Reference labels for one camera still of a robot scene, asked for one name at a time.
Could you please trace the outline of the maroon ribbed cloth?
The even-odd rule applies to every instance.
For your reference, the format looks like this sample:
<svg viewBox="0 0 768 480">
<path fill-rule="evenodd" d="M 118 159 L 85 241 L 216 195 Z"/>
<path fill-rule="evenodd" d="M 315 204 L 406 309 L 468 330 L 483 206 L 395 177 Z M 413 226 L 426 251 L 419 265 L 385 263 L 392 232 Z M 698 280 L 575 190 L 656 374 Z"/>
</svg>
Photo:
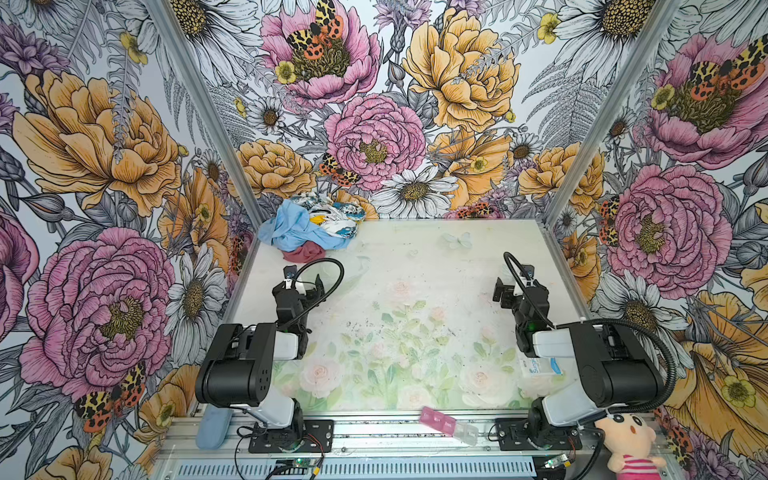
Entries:
<svg viewBox="0 0 768 480">
<path fill-rule="evenodd" d="M 301 246 L 292 251 L 282 253 L 283 258 L 288 262 L 296 264 L 307 264 L 309 262 L 320 260 L 326 257 L 326 251 L 323 247 L 313 241 L 306 241 Z"/>
</svg>

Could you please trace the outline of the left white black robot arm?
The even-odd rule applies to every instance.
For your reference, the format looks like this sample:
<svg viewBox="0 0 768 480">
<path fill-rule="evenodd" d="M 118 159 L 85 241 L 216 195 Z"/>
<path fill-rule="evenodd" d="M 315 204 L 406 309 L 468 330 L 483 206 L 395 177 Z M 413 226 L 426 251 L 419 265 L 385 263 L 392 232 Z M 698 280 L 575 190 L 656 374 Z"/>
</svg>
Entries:
<svg viewBox="0 0 768 480">
<path fill-rule="evenodd" d="M 205 407 L 199 448 L 221 445 L 236 412 L 252 418 L 252 445 L 258 452 L 301 447 L 307 436 L 302 408 L 272 385 L 273 367 L 304 357 L 311 333 L 307 310 L 324 293 L 319 278 L 286 279 L 273 288 L 275 321 L 227 323 L 217 329 L 195 382 L 197 402 Z"/>
</svg>

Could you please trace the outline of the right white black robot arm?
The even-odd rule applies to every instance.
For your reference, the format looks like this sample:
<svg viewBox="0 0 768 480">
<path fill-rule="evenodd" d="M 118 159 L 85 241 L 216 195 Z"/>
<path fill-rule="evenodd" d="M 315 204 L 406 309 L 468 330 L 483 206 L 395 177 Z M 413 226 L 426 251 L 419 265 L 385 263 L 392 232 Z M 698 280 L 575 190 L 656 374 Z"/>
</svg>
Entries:
<svg viewBox="0 0 768 480">
<path fill-rule="evenodd" d="M 498 280 L 493 299 L 514 315 L 519 352 L 531 360 L 571 359 L 577 377 L 534 400 L 526 418 L 495 420 L 489 434 L 501 450 L 580 447 L 580 426 L 603 416 L 649 412 L 671 396 L 677 367 L 658 334 L 628 317 L 555 324 L 548 317 L 549 291 L 535 279 L 534 268 L 511 253 L 503 258 L 514 282 Z"/>
</svg>

